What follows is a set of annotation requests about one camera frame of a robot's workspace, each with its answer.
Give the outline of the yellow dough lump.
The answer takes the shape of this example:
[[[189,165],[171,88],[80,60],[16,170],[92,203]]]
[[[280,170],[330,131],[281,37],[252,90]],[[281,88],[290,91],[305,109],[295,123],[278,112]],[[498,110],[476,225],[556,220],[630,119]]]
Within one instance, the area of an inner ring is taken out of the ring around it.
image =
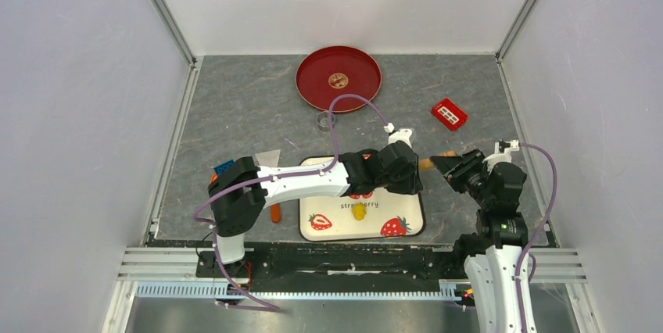
[[[361,221],[366,217],[367,207],[365,204],[359,202],[353,205],[351,211],[353,218],[355,220]]]

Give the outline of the white strawberry tray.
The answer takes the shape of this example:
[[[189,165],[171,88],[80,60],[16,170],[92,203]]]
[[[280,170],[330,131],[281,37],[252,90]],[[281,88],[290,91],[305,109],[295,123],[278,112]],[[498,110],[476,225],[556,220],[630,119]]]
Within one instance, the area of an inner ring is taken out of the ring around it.
[[[310,242],[416,236],[424,228],[419,195],[399,195],[378,188],[364,195],[299,201],[299,231]]]

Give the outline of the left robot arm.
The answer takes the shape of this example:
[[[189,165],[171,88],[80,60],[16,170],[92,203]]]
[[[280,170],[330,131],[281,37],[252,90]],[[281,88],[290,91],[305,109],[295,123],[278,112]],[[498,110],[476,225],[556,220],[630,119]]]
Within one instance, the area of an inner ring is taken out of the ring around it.
[[[243,272],[244,235],[265,207],[304,198],[364,195],[378,188],[397,195],[422,191],[418,155],[405,141],[281,169],[258,165],[250,156],[239,158],[208,184],[209,198],[203,203],[213,214],[216,268],[228,277]]]

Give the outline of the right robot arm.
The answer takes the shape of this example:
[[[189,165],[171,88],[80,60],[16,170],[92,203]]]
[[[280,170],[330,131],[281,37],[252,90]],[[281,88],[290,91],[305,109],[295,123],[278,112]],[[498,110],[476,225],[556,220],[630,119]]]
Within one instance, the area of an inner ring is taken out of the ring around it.
[[[453,245],[451,264],[468,277],[482,332],[535,332],[529,290],[529,233],[519,213],[527,180],[512,163],[509,149],[490,156],[479,150],[455,156],[433,156],[432,165],[449,186],[477,204],[473,234],[461,235]]]

